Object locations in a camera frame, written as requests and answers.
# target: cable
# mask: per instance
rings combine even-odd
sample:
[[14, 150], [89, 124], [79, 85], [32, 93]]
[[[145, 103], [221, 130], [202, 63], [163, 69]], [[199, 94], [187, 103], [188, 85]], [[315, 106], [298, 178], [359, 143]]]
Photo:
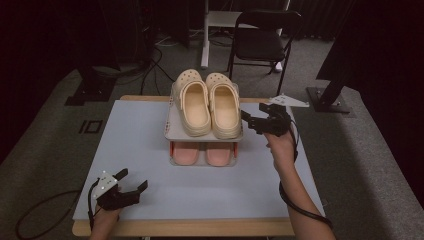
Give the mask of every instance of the cable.
[[[60, 196], [63, 196], [63, 195], [67, 195], [67, 194], [71, 194], [71, 193], [77, 193], [77, 195], [75, 196], [75, 199], [72, 201], [72, 204], [69, 206], [69, 208], [67, 209], [67, 211], [63, 214], [63, 216], [58, 220], [58, 221], [56, 221], [56, 223], [54, 223], [50, 228], [48, 228], [47, 230], [45, 230], [45, 231], [43, 231], [43, 232], [41, 232], [40, 234], [37, 234], [37, 235], [35, 235], [35, 236], [31, 236], [31, 237], [24, 237], [24, 236], [22, 236], [22, 234], [20, 233], [20, 231], [19, 231], [19, 228], [20, 228], [20, 226], [21, 226], [21, 223], [22, 223], [22, 221], [25, 219], [25, 217], [26, 216], [28, 216], [32, 211], [34, 211], [34, 209], [36, 209], [37, 207], [39, 207], [40, 205], [42, 205], [42, 204], [44, 204], [44, 203], [46, 203], [46, 202], [48, 202], [48, 201], [51, 201], [51, 200], [53, 200], [53, 199], [55, 199], [55, 198], [57, 198], [57, 197], [60, 197]], [[41, 237], [41, 236], [43, 236], [43, 235], [45, 235], [45, 234], [47, 234], [48, 232], [50, 232], [53, 228], [55, 228], [57, 225], [59, 225], [64, 219], [65, 219], [65, 217], [69, 214], [69, 212], [72, 210], [72, 206], [74, 206], [74, 204], [77, 202], [77, 200], [78, 200], [78, 198], [79, 198], [79, 196], [80, 196], [80, 194], [81, 194], [81, 190], [72, 190], [72, 191], [67, 191], [67, 192], [63, 192], [63, 193], [59, 193], [59, 194], [56, 194], [56, 195], [54, 195], [54, 196], [52, 196], [52, 197], [49, 197], [49, 198], [47, 198], [47, 199], [45, 199], [45, 200], [43, 200], [43, 201], [41, 201], [41, 202], [39, 202], [39, 203], [37, 203], [37, 204], [35, 204], [34, 206], [32, 206], [31, 208], [29, 208], [28, 209], [28, 211], [26, 211], [20, 218], [19, 218], [19, 220], [18, 220], [18, 222], [16, 223], [16, 225], [15, 225], [15, 234], [16, 234], [16, 236], [19, 238], [19, 239], [23, 239], [23, 240], [29, 240], [29, 239], [36, 239], [36, 238], [39, 238], [39, 237]]]
[[279, 188], [278, 189], [280, 191], [281, 198], [287, 204], [287, 206], [290, 206], [291, 208], [293, 208], [293, 210], [295, 210], [296, 212], [298, 212], [298, 213], [300, 213], [300, 214], [302, 214], [304, 216], [307, 216], [309, 218], [312, 218], [312, 219], [318, 220], [320, 222], [323, 222], [323, 223], [327, 224], [331, 229], [333, 229], [333, 223], [328, 218], [325, 218], [325, 217], [323, 217], [321, 215], [318, 215], [318, 214], [311, 213], [311, 212], [308, 212], [306, 210], [303, 210], [302, 208], [300, 208], [296, 204], [294, 204], [289, 199], [289, 197], [287, 196], [287, 193], [284, 191], [284, 188], [283, 188], [283, 185], [281, 184], [281, 181], [280, 181], [280, 185], [279, 185]]
[[[162, 56], [163, 56], [162, 51], [160, 49], [158, 49], [157, 47], [154, 47], [154, 49], [159, 52], [159, 54], [160, 54], [159, 59], [157, 61], [150, 59], [153, 62], [153, 64], [150, 65], [149, 70], [143, 76], [143, 80], [141, 82], [140, 95], [143, 95], [143, 90], [144, 90], [144, 87], [146, 85], [147, 76], [156, 66], [159, 67], [159, 69], [168, 77], [169, 80], [171, 80], [171, 82], [175, 82], [175, 80], [173, 78], [171, 78], [169, 76], [169, 74], [159, 65], [159, 62], [160, 62], [160, 60], [162, 60]], [[158, 86], [157, 86], [157, 82], [156, 82], [156, 73], [155, 73], [155, 85], [156, 85], [156, 90], [158, 91], [158, 94], [160, 95], [160, 92], [159, 92], [159, 89], [158, 89]]]
[[94, 226], [94, 215], [93, 214], [93, 208], [91, 206], [91, 193], [93, 192], [94, 187], [97, 186], [97, 184], [99, 183], [100, 178], [97, 178], [97, 180], [93, 183], [93, 185], [91, 185], [90, 190], [88, 190], [88, 219], [90, 220], [90, 228], [93, 229]]
[[[299, 130], [297, 128], [296, 123], [293, 120], [291, 120], [291, 123], [293, 123], [295, 125], [296, 132], [297, 132], [297, 138], [295, 138], [295, 135], [294, 135], [294, 132], [293, 132], [292, 128], [289, 127], [290, 135], [292, 136], [293, 140], [296, 140], [296, 143], [293, 146], [293, 148], [294, 148], [294, 161], [296, 161], [296, 158], [297, 158], [297, 155], [298, 155], [297, 146], [299, 144]], [[287, 206], [291, 207], [293, 210], [295, 210], [296, 212], [298, 212], [298, 213], [300, 213], [300, 214], [302, 214], [304, 216], [307, 216], [309, 218], [312, 218], [312, 219], [315, 219], [317, 221], [321, 221], [321, 222], [327, 224], [331, 229], [333, 228], [333, 223], [328, 218], [325, 218], [325, 217], [323, 217], [321, 215], [318, 215], [318, 214], [315, 214], [315, 213], [308, 212], [308, 211], [306, 211], [306, 210], [298, 207], [296, 204], [294, 204], [290, 200], [290, 198], [288, 197], [287, 193], [284, 191], [284, 187], [281, 184], [281, 181], [280, 181], [278, 190], [280, 192], [281, 198], [287, 204]]]

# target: shoe pair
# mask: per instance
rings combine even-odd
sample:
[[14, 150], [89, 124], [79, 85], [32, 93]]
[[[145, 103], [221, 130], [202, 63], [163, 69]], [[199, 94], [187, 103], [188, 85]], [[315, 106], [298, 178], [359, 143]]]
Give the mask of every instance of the shoe pair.
[[[182, 166], [190, 166], [196, 163], [200, 151], [199, 142], [174, 142], [172, 158], [174, 162]], [[231, 161], [233, 150], [232, 142], [207, 142], [206, 162], [215, 167], [227, 166]]]
[[177, 78], [172, 92], [187, 135], [203, 136], [212, 128], [218, 139], [239, 136], [239, 96], [227, 76], [211, 73], [204, 82], [199, 72], [189, 69]]

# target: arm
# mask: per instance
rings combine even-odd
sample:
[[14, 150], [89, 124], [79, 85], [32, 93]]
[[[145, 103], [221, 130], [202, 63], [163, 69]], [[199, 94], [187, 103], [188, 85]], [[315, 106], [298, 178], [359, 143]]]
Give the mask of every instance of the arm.
[[[300, 208], [321, 215], [312, 202], [294, 165], [294, 140], [290, 133], [277, 137], [264, 133], [267, 147], [274, 157], [274, 167], [290, 200]], [[330, 227], [288, 208], [290, 221], [297, 239], [335, 239]]]
[[94, 217], [94, 225], [91, 230], [90, 240], [106, 240], [109, 238], [116, 222], [119, 218], [119, 213], [122, 209], [106, 211], [96, 206], [97, 214]]

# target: black stand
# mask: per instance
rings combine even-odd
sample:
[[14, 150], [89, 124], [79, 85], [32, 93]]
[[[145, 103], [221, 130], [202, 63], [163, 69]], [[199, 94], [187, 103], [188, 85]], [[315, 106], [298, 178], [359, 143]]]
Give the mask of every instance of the black stand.
[[339, 95], [337, 99], [331, 103], [322, 101], [323, 93], [325, 88], [308, 87], [306, 91], [311, 98], [312, 105], [317, 112], [332, 112], [332, 113], [344, 113], [349, 114], [352, 112], [352, 108], [345, 105], [343, 98]]
[[107, 102], [116, 78], [102, 78], [91, 66], [79, 67], [82, 82], [74, 96], [68, 97], [65, 106], [83, 106], [85, 102]]

